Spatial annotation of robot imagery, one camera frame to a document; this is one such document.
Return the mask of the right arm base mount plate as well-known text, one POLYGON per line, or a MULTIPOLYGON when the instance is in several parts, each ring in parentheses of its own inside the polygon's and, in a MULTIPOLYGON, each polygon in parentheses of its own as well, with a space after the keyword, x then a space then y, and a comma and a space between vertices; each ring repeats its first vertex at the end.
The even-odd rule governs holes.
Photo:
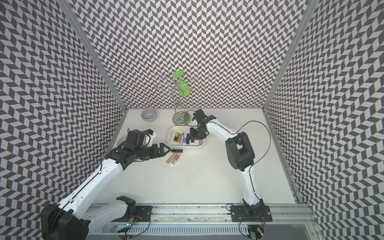
POLYGON ((269 223, 273 221, 272 213, 269 206, 263 206, 261 209, 252 212, 251 210, 245 210, 244 206, 230 206, 232 222, 240 223, 245 221, 251 222, 265 222, 269 223))

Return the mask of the gold and black square lipstick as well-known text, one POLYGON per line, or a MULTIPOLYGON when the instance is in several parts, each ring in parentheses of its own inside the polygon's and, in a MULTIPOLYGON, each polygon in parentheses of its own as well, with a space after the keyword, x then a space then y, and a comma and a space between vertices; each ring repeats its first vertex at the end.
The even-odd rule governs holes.
POLYGON ((177 142, 178 142, 179 135, 180 135, 179 132, 176 132, 176 133, 175 133, 174 140, 173 140, 174 143, 177 143, 177 142))

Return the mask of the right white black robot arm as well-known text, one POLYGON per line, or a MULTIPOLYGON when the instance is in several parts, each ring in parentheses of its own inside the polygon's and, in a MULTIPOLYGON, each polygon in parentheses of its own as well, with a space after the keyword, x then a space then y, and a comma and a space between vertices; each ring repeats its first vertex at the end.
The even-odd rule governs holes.
POLYGON ((228 161, 242 179, 244 212, 249 220, 261 220, 267 213, 267 206, 261 198, 254 177, 255 152, 245 132, 232 131, 213 116, 207 116, 202 109, 194 111, 190 128, 191 139, 203 140, 214 135, 225 143, 228 161))

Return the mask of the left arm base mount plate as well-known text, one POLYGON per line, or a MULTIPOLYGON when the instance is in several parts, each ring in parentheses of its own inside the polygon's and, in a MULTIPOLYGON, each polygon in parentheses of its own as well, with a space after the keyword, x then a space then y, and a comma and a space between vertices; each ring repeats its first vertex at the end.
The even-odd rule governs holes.
POLYGON ((113 220, 113 222, 149 222, 153 206, 136 206, 135 209, 128 208, 125 215, 113 220))

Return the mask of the aluminium front rail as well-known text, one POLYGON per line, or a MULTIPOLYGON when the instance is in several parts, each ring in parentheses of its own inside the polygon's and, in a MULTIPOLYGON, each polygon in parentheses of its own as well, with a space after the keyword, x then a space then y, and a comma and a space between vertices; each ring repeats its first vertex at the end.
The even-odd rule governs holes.
MULTIPOLYGON (((152 224, 239 224, 232 222, 230 206, 242 204, 137 204, 153 206, 152 224)), ((267 224, 317 224, 312 208, 306 204, 266 204, 273 221, 267 224)))

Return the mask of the green patterned glass plate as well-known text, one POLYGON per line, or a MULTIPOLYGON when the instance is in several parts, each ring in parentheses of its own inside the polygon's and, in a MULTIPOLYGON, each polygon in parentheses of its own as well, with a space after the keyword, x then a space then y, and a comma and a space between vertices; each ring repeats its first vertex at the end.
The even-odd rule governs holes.
POLYGON ((119 140, 117 142, 117 147, 118 148, 123 148, 124 145, 127 143, 127 138, 128 138, 128 135, 124 135, 121 138, 119 138, 119 140))

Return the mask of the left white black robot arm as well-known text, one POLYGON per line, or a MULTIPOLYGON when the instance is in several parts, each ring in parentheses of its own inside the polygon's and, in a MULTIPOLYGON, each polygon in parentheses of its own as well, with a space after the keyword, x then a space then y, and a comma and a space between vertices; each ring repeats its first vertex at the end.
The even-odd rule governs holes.
POLYGON ((164 143, 153 142, 152 130, 129 131, 124 142, 112 149, 100 166, 72 193, 57 204, 48 204, 41 211, 44 240, 85 240, 88 235, 116 219, 130 219, 135 200, 120 196, 115 202, 97 210, 88 208, 109 183, 130 164, 161 158, 171 152, 164 143))

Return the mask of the white plastic storage box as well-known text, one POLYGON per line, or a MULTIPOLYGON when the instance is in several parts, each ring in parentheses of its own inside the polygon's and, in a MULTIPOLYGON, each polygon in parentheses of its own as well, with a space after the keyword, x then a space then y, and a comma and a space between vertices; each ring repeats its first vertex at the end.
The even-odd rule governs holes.
POLYGON ((172 148, 199 149, 205 145, 205 140, 192 139, 190 127, 175 126, 169 130, 168 144, 172 148))

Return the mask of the pink and silver lipstick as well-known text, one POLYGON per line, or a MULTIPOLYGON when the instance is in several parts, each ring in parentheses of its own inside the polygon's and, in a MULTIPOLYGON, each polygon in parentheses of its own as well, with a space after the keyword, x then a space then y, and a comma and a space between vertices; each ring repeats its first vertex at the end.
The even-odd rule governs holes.
POLYGON ((173 160, 171 161, 170 165, 173 167, 179 160, 180 154, 176 154, 173 160))

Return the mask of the chrome stand with green leaves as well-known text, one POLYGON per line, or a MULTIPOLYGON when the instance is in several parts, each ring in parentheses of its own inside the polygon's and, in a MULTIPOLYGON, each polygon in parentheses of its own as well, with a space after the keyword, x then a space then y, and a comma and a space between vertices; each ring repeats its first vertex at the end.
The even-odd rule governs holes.
POLYGON ((168 91, 173 102, 174 114, 172 122, 175 126, 192 127, 191 112, 187 107, 187 100, 195 88, 195 79, 186 76, 182 70, 171 75, 162 75, 159 84, 168 91))

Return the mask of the slim black lipstick tube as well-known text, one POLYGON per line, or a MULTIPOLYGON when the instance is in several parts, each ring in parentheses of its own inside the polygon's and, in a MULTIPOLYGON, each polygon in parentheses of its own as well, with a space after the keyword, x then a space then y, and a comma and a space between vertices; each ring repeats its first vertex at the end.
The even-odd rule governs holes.
POLYGON ((171 149, 172 153, 183 153, 182 149, 171 149))

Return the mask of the black lipstick with gold band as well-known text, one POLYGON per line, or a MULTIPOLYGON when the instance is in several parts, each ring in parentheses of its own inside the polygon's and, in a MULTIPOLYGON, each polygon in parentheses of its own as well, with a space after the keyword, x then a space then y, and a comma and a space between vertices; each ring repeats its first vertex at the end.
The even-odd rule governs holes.
POLYGON ((187 134, 187 137, 186 137, 186 144, 187 145, 190 144, 190 134, 189 133, 187 134))

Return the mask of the clear pink lip gloss tube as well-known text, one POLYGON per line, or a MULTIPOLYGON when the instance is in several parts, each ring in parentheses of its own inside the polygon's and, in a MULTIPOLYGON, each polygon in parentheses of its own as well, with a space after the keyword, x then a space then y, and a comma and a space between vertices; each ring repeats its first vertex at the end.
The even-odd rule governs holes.
POLYGON ((184 142, 184 136, 185 136, 185 133, 181 133, 181 140, 180 140, 180 144, 182 145, 183 142, 184 142))

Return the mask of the small lilac bowl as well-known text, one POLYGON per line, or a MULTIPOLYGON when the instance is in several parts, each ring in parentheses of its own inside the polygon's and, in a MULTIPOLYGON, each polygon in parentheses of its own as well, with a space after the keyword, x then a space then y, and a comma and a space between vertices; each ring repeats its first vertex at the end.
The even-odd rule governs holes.
POLYGON ((153 122, 157 119, 157 112, 154 109, 146 109, 142 111, 141 117, 145 122, 153 122))

